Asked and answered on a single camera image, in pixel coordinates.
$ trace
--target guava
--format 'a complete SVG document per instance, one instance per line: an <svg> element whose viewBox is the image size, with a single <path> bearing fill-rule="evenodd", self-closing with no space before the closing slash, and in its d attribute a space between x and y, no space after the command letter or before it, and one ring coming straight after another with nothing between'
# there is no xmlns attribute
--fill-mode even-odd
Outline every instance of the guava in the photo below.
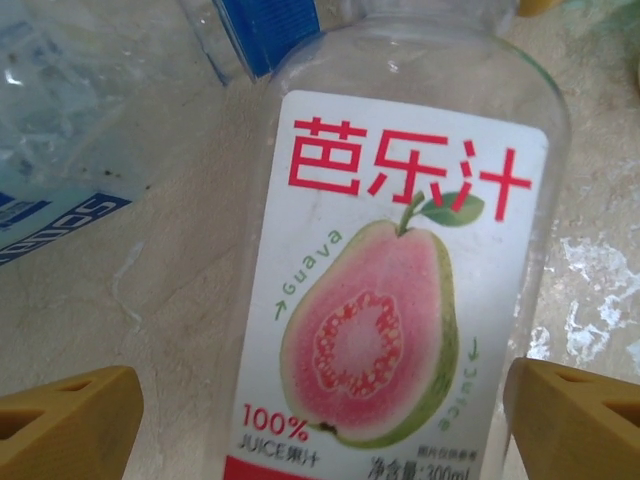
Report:
<svg viewBox="0 0 640 480"><path fill-rule="evenodd" d="M428 230L376 221L296 306L280 351L284 395L296 417L341 443L385 447L434 415L458 351L445 245Z"/></svg>

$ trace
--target green leaf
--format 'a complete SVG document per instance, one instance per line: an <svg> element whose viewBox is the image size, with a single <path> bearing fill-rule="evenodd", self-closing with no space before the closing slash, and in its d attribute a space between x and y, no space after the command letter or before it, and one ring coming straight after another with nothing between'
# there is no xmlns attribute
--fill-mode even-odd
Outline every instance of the green leaf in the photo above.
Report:
<svg viewBox="0 0 640 480"><path fill-rule="evenodd" d="M437 206L434 200L427 202L420 209L420 213L429 220L443 227L464 227L475 222L484 210L484 201L474 195L468 195L462 207L453 211L453 204L458 198L458 192L450 192L442 195L442 205Z"/></svg>

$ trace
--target beige countertop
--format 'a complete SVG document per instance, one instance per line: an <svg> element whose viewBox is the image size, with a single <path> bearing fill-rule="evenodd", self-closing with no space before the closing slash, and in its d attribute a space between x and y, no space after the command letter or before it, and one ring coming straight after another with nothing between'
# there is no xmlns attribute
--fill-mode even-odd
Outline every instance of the beige countertop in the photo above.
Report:
<svg viewBox="0 0 640 480"><path fill-rule="evenodd" d="M574 0L508 37L558 82L574 130L531 355L640 382L640 3ZM201 473L262 88L231 88L180 176L0 269L0 395L135 367L146 410L128 480ZM505 478L526 478L515 449Z"/></svg>

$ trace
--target blue label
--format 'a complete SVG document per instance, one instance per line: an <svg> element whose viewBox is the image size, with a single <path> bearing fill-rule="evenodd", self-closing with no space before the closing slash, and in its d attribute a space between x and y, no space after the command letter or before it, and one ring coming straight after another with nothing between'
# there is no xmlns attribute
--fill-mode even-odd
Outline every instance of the blue label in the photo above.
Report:
<svg viewBox="0 0 640 480"><path fill-rule="evenodd" d="M3 196L0 197L0 205L2 205L0 206L0 231L2 225L5 222L13 222L12 224L15 224L18 221L28 217L29 215L33 215L36 211L40 210L48 204L47 202L30 203L29 206L25 207L23 210L20 210L20 213L17 213L10 219L5 220L2 215L6 211L6 208L3 208L3 206L6 207L6 205L15 202L15 199L9 197L8 195L3 194ZM129 200L124 200L122 198L113 197L111 195L106 195L103 193L97 193L88 198L86 201L82 202L80 205L77 205L68 212L64 213L46 227L41 228L28 237L23 238L22 240L18 240L17 242L12 243L11 245L7 245L3 249L1 249L0 266L6 265L7 263L18 259L23 255L26 255L27 253L31 253L39 249L40 247L44 247L45 245L48 245L49 243L58 240L59 238L62 238L81 227L89 225L90 223L93 223L96 220L99 220L102 217L105 217L110 213L113 213L116 210L129 205L130 203L131 202Z"/></svg>

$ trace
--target clear plastic bottle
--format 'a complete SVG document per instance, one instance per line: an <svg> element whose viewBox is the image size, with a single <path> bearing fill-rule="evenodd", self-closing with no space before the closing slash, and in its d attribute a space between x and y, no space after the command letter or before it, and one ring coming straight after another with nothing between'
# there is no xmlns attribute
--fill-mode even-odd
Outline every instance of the clear plastic bottle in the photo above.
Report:
<svg viewBox="0 0 640 480"><path fill-rule="evenodd" d="M5 1L0 266L138 199L195 155L224 86L268 73L318 31L312 0L273 3Z"/></svg>
<svg viewBox="0 0 640 480"><path fill-rule="evenodd" d="M516 3L364 1L277 69L207 478L498 478L570 144Z"/></svg>

